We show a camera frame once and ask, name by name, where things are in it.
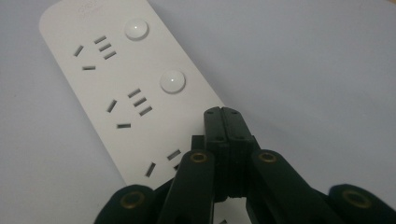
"outlet slot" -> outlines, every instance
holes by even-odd
[[[154,170],[154,168],[155,168],[155,163],[152,162],[151,165],[148,168],[148,171],[146,172],[146,177],[150,177],[151,176],[152,171]]]
[[[117,129],[131,128],[131,123],[117,124]]]
[[[101,48],[99,48],[99,51],[103,51],[103,50],[105,50],[105,49],[108,49],[108,48],[110,48],[111,47],[111,44],[106,44],[106,45],[104,45],[103,47],[101,47]]]
[[[78,47],[78,49],[76,50],[76,52],[75,52],[74,55],[77,57],[77,56],[81,53],[81,51],[82,51],[83,48],[84,48],[84,46],[80,45],[80,46]]]
[[[82,67],[82,70],[84,70],[84,71],[95,70],[95,69],[96,69],[96,66],[94,66],[94,65],[91,65],[91,66],[83,66],[83,67]]]
[[[93,41],[93,43],[99,44],[100,42],[102,42],[102,41],[104,41],[106,39],[107,39],[107,37],[104,35],[104,36],[101,36],[101,37],[97,38],[95,41]]]
[[[139,113],[139,115],[140,115],[140,117],[143,117],[144,115],[146,115],[148,112],[150,112],[152,110],[152,107],[151,106],[149,106],[149,107],[147,107],[146,109],[144,109],[144,110],[142,110],[140,113]]]
[[[140,90],[140,89],[137,89],[137,90],[135,90],[135,91],[129,93],[129,94],[128,94],[128,97],[129,97],[129,98],[132,98],[132,97],[136,96],[136,95],[137,95],[138,93],[140,93],[140,92],[141,92],[141,90]]]
[[[172,152],[172,154],[170,154],[169,156],[167,156],[166,158],[168,158],[169,161],[171,161],[172,159],[174,159],[176,156],[178,156],[179,154],[181,154],[181,151],[178,149],[174,152]]]
[[[113,110],[114,106],[116,106],[117,101],[113,100],[113,102],[111,102],[110,106],[107,109],[108,113],[111,113],[111,111]]]
[[[109,59],[109,58],[111,58],[111,57],[113,57],[114,55],[116,55],[117,54],[117,52],[116,51],[113,51],[113,52],[111,52],[111,53],[108,53],[107,55],[105,55],[105,60],[107,60],[107,59]]]
[[[140,99],[136,103],[134,103],[134,107],[138,107],[139,105],[145,103],[147,101],[146,97],[143,97],[143,99]]]

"power strip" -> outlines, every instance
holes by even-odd
[[[204,112],[223,103],[146,0],[63,0],[40,32],[128,185],[175,176]],[[214,223],[248,223],[239,200]]]

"white power strip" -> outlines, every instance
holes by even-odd
[[[149,3],[63,0],[39,26],[125,182],[173,178],[204,112],[223,104]],[[214,221],[248,223],[241,210],[228,201]]]

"brass insert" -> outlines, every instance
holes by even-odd
[[[272,153],[269,152],[263,152],[259,156],[260,160],[265,161],[265,162],[276,162],[276,156]]]
[[[354,205],[355,207],[369,208],[372,206],[371,201],[366,196],[360,194],[356,190],[352,190],[352,189],[344,190],[343,198],[350,204]]]
[[[126,209],[134,209],[145,201],[145,195],[140,191],[133,191],[122,196],[120,204]]]
[[[205,153],[196,152],[190,156],[190,160],[192,160],[193,162],[196,162],[196,163],[206,162],[207,156]]]

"gray surface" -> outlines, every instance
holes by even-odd
[[[123,186],[38,32],[55,2],[0,0],[0,223],[92,223]],[[150,3],[263,148],[396,207],[396,5]]]

